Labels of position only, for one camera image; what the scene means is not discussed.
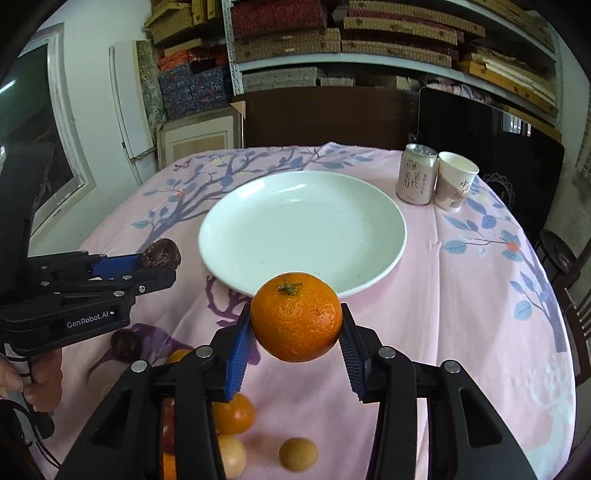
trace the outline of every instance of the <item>paper cup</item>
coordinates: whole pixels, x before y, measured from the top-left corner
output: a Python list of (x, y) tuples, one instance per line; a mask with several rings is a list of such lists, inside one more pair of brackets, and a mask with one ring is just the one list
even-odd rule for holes
[(457, 212), (470, 191), (478, 166), (466, 157), (451, 153), (439, 154), (439, 173), (433, 200), (448, 212)]

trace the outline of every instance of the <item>bolt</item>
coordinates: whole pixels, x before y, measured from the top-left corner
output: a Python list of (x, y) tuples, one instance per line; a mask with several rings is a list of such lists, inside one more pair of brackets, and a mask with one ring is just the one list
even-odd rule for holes
[(396, 350), (391, 346), (383, 346), (378, 350), (378, 355), (382, 358), (394, 358), (396, 356)]
[(213, 348), (211, 348), (209, 345), (202, 345), (197, 350), (195, 350), (195, 353), (199, 358), (209, 358), (213, 355)]
[(148, 368), (148, 364), (144, 360), (137, 360), (131, 364), (131, 369), (135, 373), (139, 374)]
[(460, 367), (460, 364), (454, 360), (448, 360), (447, 362), (445, 362), (444, 366), (445, 370), (447, 370), (451, 374), (457, 374), (462, 369), (462, 367)]

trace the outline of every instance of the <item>ceramic plate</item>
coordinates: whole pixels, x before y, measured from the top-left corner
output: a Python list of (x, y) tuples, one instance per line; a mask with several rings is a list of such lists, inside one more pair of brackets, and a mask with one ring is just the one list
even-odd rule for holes
[(218, 280), (244, 295), (281, 273), (306, 272), (343, 299), (386, 276), (406, 239), (402, 213), (373, 185), (292, 171), (253, 180), (220, 200), (201, 225), (199, 251)]

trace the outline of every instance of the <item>pink tablecloth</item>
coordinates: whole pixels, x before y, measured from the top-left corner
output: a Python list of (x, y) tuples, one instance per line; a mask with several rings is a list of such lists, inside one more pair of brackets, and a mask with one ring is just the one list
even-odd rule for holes
[[(194, 155), (155, 175), (83, 247), (122, 255), (160, 237), (178, 244), (183, 262), (174, 287), (139, 297), (131, 313), (131, 328), (144, 337), (142, 357), (162, 363), (183, 345), (209, 343), (247, 300), (213, 278), (199, 257), (197, 233), (215, 201), (244, 182), (287, 170), (331, 170), (371, 182), (398, 203), (408, 242), (390, 274), (346, 299), (355, 320), (412, 360), (460, 361), (538, 478), (551, 479), (568, 458), (575, 408), (569, 344), (547, 277), (522, 229), (484, 182), (477, 178), (460, 212), (448, 214), (396, 198), (399, 164), (400, 152), (337, 144)], [(105, 335), (64, 350), (64, 398), (47, 442), (60, 459), (127, 367), (108, 349)], [(361, 404), (351, 392), (340, 349), (288, 364), (258, 348), (250, 363), (242, 391), (257, 418), (240, 436), (248, 452), (241, 479), (364, 479), (377, 406)], [(417, 478), (424, 479), (426, 409), (419, 406)], [(320, 450), (318, 463), (298, 475), (277, 461), (280, 444), (294, 436), (312, 439)]]

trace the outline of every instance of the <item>beverage can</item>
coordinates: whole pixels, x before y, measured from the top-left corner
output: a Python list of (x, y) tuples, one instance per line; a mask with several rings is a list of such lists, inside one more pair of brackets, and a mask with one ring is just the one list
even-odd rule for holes
[(410, 143), (402, 153), (396, 195), (414, 205), (426, 205), (433, 196), (437, 178), (437, 152), (425, 145)]

